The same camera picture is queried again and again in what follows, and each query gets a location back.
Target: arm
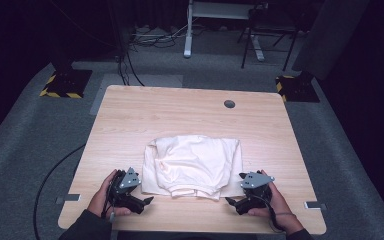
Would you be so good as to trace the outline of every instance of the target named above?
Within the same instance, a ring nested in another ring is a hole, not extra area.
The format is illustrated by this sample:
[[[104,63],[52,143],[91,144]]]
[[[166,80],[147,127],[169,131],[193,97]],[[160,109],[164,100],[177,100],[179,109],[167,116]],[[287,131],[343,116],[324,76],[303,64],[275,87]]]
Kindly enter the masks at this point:
[[[298,218],[292,213],[285,198],[277,190],[276,186],[271,182],[269,183],[270,190],[272,191],[271,206],[276,213],[276,221],[279,226],[283,227],[286,232],[286,239],[288,240],[310,240],[313,239],[307,230],[302,226]],[[253,208],[248,211],[251,216],[270,217],[267,208]]]
[[[108,186],[111,183],[115,173],[114,170],[107,178],[105,178],[98,192],[95,193],[89,206],[70,228],[67,229],[61,236],[60,240],[85,239],[85,240],[109,240],[111,238],[111,223],[106,219],[102,219],[101,212],[106,201]],[[116,216],[129,215],[130,210],[127,208],[115,208]]]

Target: white desk frame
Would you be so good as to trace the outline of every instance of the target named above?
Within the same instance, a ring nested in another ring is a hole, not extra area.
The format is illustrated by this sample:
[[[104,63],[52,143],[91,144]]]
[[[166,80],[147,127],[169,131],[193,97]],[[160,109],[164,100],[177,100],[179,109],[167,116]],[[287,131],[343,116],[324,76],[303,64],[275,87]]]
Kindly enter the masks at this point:
[[[254,6],[249,4],[236,3],[211,3],[211,2],[194,2],[189,0],[188,6],[188,30],[186,33],[184,57],[192,56],[192,18],[207,17],[207,18],[227,18],[227,19],[248,19],[248,10]],[[253,36],[255,53],[259,61],[264,60],[263,52],[260,50],[258,37]]]

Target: wooden table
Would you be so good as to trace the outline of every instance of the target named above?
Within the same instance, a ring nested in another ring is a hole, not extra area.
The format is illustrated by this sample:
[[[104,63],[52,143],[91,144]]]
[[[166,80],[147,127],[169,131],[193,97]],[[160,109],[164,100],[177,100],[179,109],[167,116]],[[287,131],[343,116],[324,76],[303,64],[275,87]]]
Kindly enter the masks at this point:
[[[234,101],[234,108],[224,105]],[[292,211],[312,234],[326,225],[316,201],[283,100],[276,93],[108,87],[65,202],[59,225],[68,228],[113,169],[142,174],[145,146],[155,138],[200,134],[241,141],[244,172],[264,169],[276,178]],[[140,187],[132,194],[143,199]],[[142,214],[117,218],[117,230],[273,233],[268,219],[238,215],[225,199],[213,201],[155,195]]]

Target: person's right arm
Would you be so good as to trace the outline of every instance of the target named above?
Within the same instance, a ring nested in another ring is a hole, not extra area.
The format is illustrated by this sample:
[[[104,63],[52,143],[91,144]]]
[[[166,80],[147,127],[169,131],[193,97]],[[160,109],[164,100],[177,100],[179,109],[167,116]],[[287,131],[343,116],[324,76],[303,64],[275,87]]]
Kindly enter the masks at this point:
[[[271,206],[276,213],[277,224],[285,229],[287,240],[311,240],[313,237],[304,228],[295,214],[292,213],[291,209],[286,203],[285,198],[277,190],[276,186],[271,182],[269,183],[270,190],[272,191]],[[270,212],[267,208],[253,208],[248,211],[249,215],[270,217]]]

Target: hand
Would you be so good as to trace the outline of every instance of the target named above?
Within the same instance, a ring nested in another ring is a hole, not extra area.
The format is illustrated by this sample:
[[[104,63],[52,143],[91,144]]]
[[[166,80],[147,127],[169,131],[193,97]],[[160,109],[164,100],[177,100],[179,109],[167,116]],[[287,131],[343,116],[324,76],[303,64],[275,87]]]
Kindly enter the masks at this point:
[[[88,211],[98,217],[101,217],[102,209],[104,208],[105,200],[107,198],[108,186],[110,185],[111,180],[114,178],[114,175],[116,173],[117,170],[114,170],[107,178],[105,178],[104,182],[101,185],[101,188],[99,188],[98,192],[96,192],[95,195],[92,197],[92,200],[90,200],[89,206],[87,207]],[[107,212],[107,218],[109,218],[111,212],[111,209]],[[123,216],[129,215],[131,211],[128,208],[122,207],[114,208],[114,213],[116,216]]]
[[[277,224],[285,229],[287,235],[304,229],[273,182],[269,183],[269,187],[272,192],[270,205],[276,213]],[[267,208],[252,208],[248,211],[248,214],[251,216],[270,217],[270,212]]]

